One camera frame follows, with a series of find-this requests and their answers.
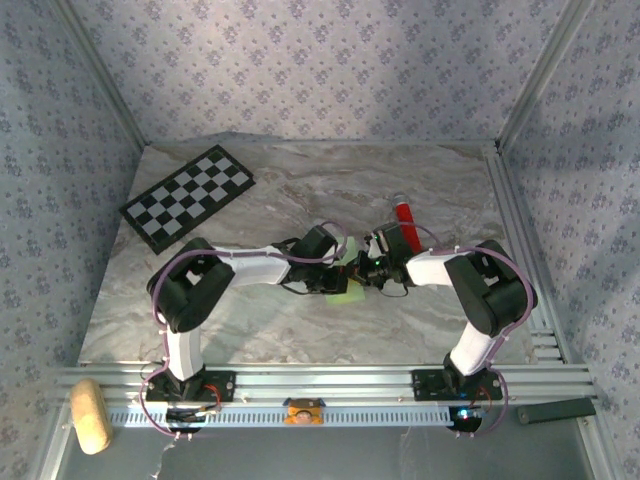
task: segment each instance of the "red marker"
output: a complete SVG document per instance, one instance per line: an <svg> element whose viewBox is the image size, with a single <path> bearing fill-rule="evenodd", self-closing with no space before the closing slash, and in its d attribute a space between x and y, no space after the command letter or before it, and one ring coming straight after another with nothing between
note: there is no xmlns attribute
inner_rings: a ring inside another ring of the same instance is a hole
<svg viewBox="0 0 640 480"><path fill-rule="evenodd" d="M394 208L396 209L396 216L399 222L414 223L413 215L411 215L411 208L409 208L409 197L404 193L396 193L391 200ZM413 225L400 225L404 238L413 250L413 253L420 253L422 251L422 244L420 238L418 238L418 231Z"/></svg>

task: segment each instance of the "black mounting plate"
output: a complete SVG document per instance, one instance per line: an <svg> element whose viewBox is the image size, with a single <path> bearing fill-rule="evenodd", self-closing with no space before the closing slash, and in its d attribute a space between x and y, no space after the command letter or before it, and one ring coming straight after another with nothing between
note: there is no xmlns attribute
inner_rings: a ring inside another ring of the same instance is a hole
<svg viewBox="0 0 640 480"><path fill-rule="evenodd" d="M451 392L444 380L442 368L420 369L411 372L413 399L416 402L433 401L473 401L478 388L484 387L491 400L502 400L502 389L498 376L493 372L485 372L480 378L460 387L460 392Z"/></svg>
<svg viewBox="0 0 640 480"><path fill-rule="evenodd" d="M204 370L198 373L201 385L213 385L220 393L222 403L232 402L236 387L236 373L230 370ZM147 388L147 402L180 402L184 399L176 390L168 374L161 373L151 379ZM206 388L198 388L190 402L216 403L216 394Z"/></svg>

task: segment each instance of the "floral wallpaper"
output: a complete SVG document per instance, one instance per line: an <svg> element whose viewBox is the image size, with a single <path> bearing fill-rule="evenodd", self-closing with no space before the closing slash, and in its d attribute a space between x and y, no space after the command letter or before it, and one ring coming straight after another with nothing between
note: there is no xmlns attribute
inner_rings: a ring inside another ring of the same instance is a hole
<svg viewBox="0 0 640 480"><path fill-rule="evenodd" d="M640 478L639 46L638 2L596 2L507 155L630 478Z"/></svg>
<svg viewBox="0 0 640 480"><path fill-rule="evenodd" d="M0 7L0 478L23 478L75 364L138 152L46 2Z"/></svg>
<svg viewBox="0 0 640 480"><path fill-rule="evenodd" d="M72 0L150 142L497 136L565 0Z"/></svg>

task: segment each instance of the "marble table surface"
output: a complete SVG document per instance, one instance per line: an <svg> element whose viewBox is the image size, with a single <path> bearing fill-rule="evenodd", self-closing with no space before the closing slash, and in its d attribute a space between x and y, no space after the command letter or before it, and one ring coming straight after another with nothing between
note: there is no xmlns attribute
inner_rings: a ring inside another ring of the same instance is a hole
<svg viewBox="0 0 640 480"><path fill-rule="evenodd" d="M211 145L147 147L130 198ZM493 238L506 247L484 158L477 147L332 143L224 144L256 185L160 255L123 220L84 341L81 362L152 361L161 337L145 291L149 278L190 239L262 247L303 235L325 220L361 240L392 218L390 198L412 199L416 222L446 246ZM277 286L228 290L203 325L205 361L214 363L440 363L465 326L450 287L412 289L405 298L367 291L364 301L329 305ZM499 363L535 361L526 326Z"/></svg>

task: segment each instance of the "checkerboard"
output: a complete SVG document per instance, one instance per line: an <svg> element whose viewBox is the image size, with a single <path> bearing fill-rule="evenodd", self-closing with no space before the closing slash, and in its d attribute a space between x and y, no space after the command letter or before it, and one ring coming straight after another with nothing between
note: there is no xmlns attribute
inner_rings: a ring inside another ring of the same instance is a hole
<svg viewBox="0 0 640 480"><path fill-rule="evenodd" d="M219 145L137 196L120 212L157 254L255 185Z"/></svg>

